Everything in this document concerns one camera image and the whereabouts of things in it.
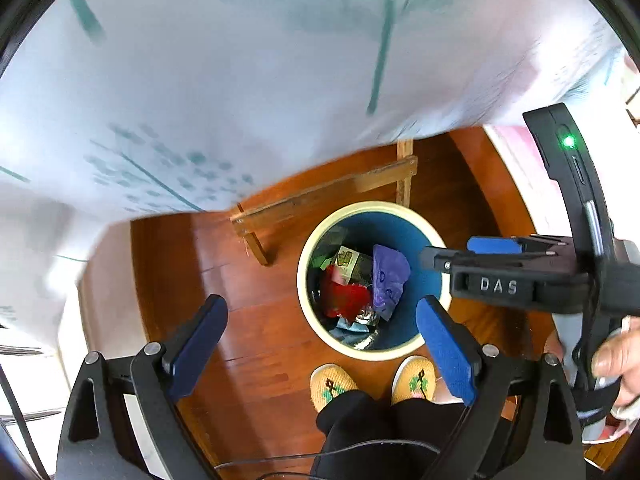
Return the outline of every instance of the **wooden frame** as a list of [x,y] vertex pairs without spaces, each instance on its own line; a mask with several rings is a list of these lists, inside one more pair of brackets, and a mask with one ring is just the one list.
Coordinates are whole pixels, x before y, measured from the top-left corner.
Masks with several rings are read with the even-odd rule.
[[396,202],[409,207],[411,178],[418,170],[418,157],[412,154],[413,150],[413,139],[400,140],[398,141],[398,160],[374,170],[337,178],[248,211],[237,204],[231,211],[231,223],[236,234],[244,239],[244,243],[255,258],[261,265],[266,266],[269,262],[255,231],[318,206],[327,197],[353,196],[356,193],[363,193],[395,182]]

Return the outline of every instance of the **yellow slipper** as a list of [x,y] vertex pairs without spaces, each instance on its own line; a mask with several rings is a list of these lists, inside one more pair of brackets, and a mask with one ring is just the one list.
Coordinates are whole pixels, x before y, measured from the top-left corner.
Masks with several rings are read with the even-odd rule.
[[433,400],[436,372],[426,357],[412,355],[402,361],[391,389],[391,405],[407,399]]
[[320,413],[322,409],[340,394],[358,387],[350,375],[338,365],[327,364],[316,368],[310,380],[311,400]]

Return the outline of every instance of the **trash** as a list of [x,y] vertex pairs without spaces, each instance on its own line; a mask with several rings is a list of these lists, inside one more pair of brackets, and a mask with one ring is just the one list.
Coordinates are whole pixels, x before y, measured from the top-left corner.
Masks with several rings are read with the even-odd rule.
[[321,278],[322,310],[327,317],[341,316],[353,323],[365,307],[371,306],[371,292],[366,286],[356,283],[335,283],[332,279],[334,271],[334,266],[328,266]]
[[348,332],[360,332],[365,334],[369,333],[369,329],[367,325],[358,323],[356,321],[354,321],[353,323],[349,323],[343,317],[338,318],[338,324],[336,325],[336,328],[339,328],[341,330],[347,330]]
[[320,266],[320,270],[326,270],[326,268],[331,265],[331,262],[333,260],[334,260],[333,258],[327,258],[324,262],[322,262],[322,265]]
[[369,328],[377,327],[379,321],[380,314],[374,312],[373,308],[370,305],[367,305],[356,316],[353,323],[341,317],[336,326],[343,330],[349,330],[350,332],[370,332]]
[[333,280],[341,285],[357,283],[371,286],[373,259],[353,249],[340,246],[334,258]]
[[356,317],[355,323],[367,325],[367,326],[378,326],[378,322],[380,321],[380,314],[373,310],[373,307],[369,304]]
[[367,333],[355,333],[343,330],[336,326],[334,329],[329,330],[329,334],[341,343],[351,346],[356,350],[366,350],[373,346],[373,343],[375,343],[376,339],[380,335],[380,329],[377,328],[373,332]]
[[389,321],[411,275],[409,262],[400,251],[373,246],[373,309]]
[[322,269],[322,264],[327,260],[332,260],[335,253],[340,249],[347,235],[347,229],[340,226],[333,226],[320,238],[318,245],[314,248],[309,261],[309,267],[313,269]]

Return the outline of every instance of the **black pants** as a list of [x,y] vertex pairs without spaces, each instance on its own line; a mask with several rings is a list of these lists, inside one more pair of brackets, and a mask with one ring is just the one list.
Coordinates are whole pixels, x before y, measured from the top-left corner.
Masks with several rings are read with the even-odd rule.
[[[361,390],[345,392],[318,414],[316,424],[326,435],[323,451],[378,438],[407,438],[442,448],[456,426],[462,404],[433,404],[424,399],[408,399],[385,406]],[[508,437],[510,424],[501,419],[494,443],[480,467],[494,472],[500,447]],[[383,444],[316,458],[311,474],[328,480],[419,480],[435,459],[428,449]]]

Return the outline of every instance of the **black cable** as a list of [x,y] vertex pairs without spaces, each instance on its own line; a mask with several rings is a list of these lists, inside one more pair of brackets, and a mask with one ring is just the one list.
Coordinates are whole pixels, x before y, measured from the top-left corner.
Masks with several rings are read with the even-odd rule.
[[[403,446],[417,446],[417,447],[423,447],[425,449],[428,449],[429,451],[432,451],[436,454],[440,453],[440,449],[437,448],[436,446],[429,444],[427,442],[420,442],[419,440],[407,440],[407,439],[403,439],[403,438],[380,438],[380,439],[376,439],[376,440],[365,440],[364,442],[359,442],[357,444],[351,444],[351,446],[347,446],[347,447],[343,447],[342,449],[335,449],[333,451],[321,451],[318,453],[301,453],[301,454],[297,454],[297,455],[283,455],[283,456],[272,456],[270,458],[254,458],[254,459],[248,459],[248,460],[234,460],[233,462],[224,462],[222,464],[218,464],[217,466],[214,466],[213,469],[215,469],[216,471],[219,469],[224,469],[225,467],[233,467],[233,466],[239,466],[239,465],[253,465],[253,464],[263,464],[266,462],[277,462],[279,460],[298,460],[298,459],[302,459],[302,458],[316,458],[319,456],[331,456],[331,455],[335,455],[338,453],[344,453],[347,451],[351,451],[353,449],[358,449],[359,447],[365,447],[365,446],[373,446],[373,445],[381,445],[381,444],[400,444]],[[261,476],[259,476],[257,479],[255,480],[265,480],[271,476],[302,476],[305,478],[308,478],[309,480],[330,480],[328,478],[323,478],[320,476],[315,476],[312,475],[310,473],[299,473],[299,472],[295,472],[295,471],[272,471],[270,473],[265,473]],[[474,474],[475,478],[479,478],[479,479],[484,479],[486,478],[485,475],[476,472]]]
[[309,480],[330,480],[329,478],[324,478],[322,476],[315,476],[309,473],[296,473],[295,471],[273,471],[271,473],[265,473],[262,476],[258,476],[255,480],[264,480],[270,476],[303,476],[305,478],[309,478]]
[[214,469],[217,471],[219,469],[223,469],[225,467],[233,467],[238,465],[251,465],[251,464],[263,464],[266,462],[277,462],[278,460],[299,460],[302,458],[316,458],[319,456],[331,456],[336,455],[338,453],[344,453],[346,451],[351,451],[352,449],[358,449],[359,447],[365,446],[373,446],[375,444],[404,444],[407,446],[419,446],[429,451],[433,451],[434,453],[439,453],[440,449],[428,444],[427,442],[420,442],[419,440],[405,440],[402,438],[380,438],[377,440],[365,440],[364,442],[359,442],[357,444],[351,444],[351,446],[343,447],[342,449],[335,449],[333,451],[321,451],[319,453],[302,453],[297,455],[284,455],[284,456],[273,456],[271,458],[254,458],[248,460],[234,460],[233,462],[225,462],[222,464],[218,464],[214,466]]
[[2,388],[2,391],[4,391],[4,396],[6,397],[6,400],[9,403],[9,407],[11,408],[11,411],[14,414],[15,423],[20,429],[20,434],[24,439],[24,443],[27,446],[27,450],[29,451],[29,455],[31,456],[33,465],[36,467],[36,471],[44,480],[50,480],[49,475],[47,474],[47,470],[44,469],[44,466],[42,465],[42,461],[40,460],[38,451],[36,450],[36,447],[33,445],[33,440],[31,439],[31,433],[29,433],[29,428],[27,428],[27,423],[25,422],[24,417],[22,416],[20,406],[18,405],[18,401],[15,399],[14,391],[11,389],[9,380],[6,378],[6,375],[4,374],[4,370],[2,370],[2,365],[0,365],[0,387]]

